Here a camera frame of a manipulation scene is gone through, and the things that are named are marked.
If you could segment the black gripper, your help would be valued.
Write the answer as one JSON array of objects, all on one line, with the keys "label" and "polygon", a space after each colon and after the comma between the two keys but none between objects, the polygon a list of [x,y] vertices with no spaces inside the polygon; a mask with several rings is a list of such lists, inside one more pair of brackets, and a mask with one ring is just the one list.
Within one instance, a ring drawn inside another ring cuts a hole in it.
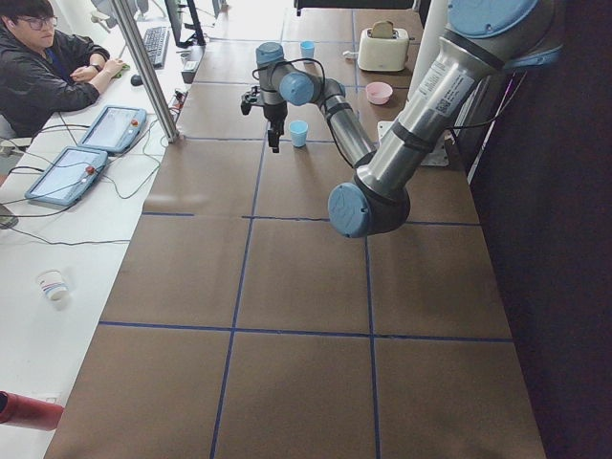
[{"label": "black gripper", "polygon": [[282,137],[282,125],[288,116],[288,107],[286,101],[279,103],[263,104],[263,113],[266,120],[270,123],[267,131],[268,145],[273,153],[279,152],[279,142]]}]

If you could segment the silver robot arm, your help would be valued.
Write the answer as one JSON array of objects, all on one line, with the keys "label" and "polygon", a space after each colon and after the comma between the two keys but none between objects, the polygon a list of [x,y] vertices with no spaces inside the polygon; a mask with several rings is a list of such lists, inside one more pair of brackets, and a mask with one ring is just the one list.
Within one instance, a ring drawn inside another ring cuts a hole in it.
[{"label": "silver robot arm", "polygon": [[562,48],[563,1],[448,1],[439,54],[378,144],[372,143],[342,86],[298,70],[275,42],[255,52],[258,77],[241,99],[241,110],[262,108],[268,142],[278,148],[289,104],[313,103],[326,119],[340,154],[354,169],[351,182],[328,199],[331,225],[346,237],[390,232],[410,212],[406,183],[450,129],[474,88],[485,77],[555,62]]}]

